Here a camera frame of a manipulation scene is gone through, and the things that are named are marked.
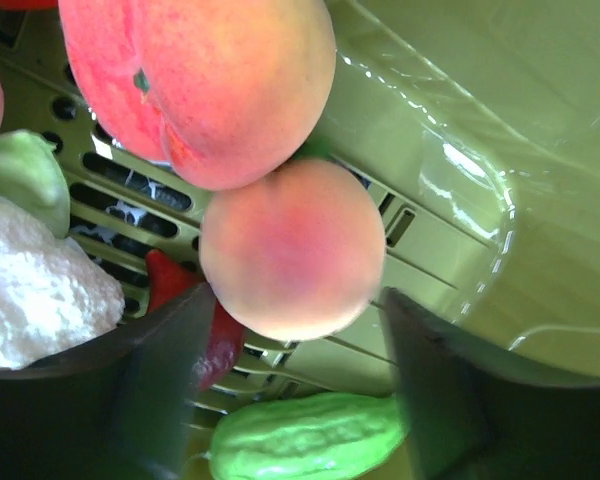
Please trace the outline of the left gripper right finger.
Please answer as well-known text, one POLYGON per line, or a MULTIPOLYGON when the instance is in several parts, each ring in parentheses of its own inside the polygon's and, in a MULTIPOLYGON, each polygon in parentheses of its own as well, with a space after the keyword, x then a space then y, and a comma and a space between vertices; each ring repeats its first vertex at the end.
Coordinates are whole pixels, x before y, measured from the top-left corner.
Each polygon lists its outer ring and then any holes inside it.
POLYGON ((396 288, 385 339, 420 479, 600 479, 600 377, 449 323, 396 288))

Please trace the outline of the orange peach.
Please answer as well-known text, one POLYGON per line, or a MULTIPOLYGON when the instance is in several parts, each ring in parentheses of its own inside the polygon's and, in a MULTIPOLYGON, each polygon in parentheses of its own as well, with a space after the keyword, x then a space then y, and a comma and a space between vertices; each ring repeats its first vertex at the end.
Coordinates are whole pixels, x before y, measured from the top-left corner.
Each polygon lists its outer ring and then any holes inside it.
POLYGON ((217 193, 201 224, 199 257, 225 310, 278 341, 339 332, 375 297, 385 230, 369 192, 347 169, 293 161, 217 193))

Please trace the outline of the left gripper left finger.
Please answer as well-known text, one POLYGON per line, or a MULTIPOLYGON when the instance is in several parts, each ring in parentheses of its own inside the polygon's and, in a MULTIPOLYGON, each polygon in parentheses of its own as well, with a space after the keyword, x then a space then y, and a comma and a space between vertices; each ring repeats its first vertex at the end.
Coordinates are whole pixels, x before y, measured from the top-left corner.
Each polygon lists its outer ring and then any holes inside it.
POLYGON ((0 479, 179 479, 204 340, 203 284, 20 370, 0 369, 0 479))

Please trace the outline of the orange-red peach top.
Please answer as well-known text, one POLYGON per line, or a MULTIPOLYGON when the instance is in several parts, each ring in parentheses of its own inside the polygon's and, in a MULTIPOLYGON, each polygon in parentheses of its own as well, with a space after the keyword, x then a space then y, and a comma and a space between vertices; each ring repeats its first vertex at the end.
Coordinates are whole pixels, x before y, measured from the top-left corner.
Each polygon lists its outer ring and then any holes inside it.
POLYGON ((332 87, 322 1, 63 1, 59 14, 73 77, 103 129, 207 190, 286 161, 332 87))

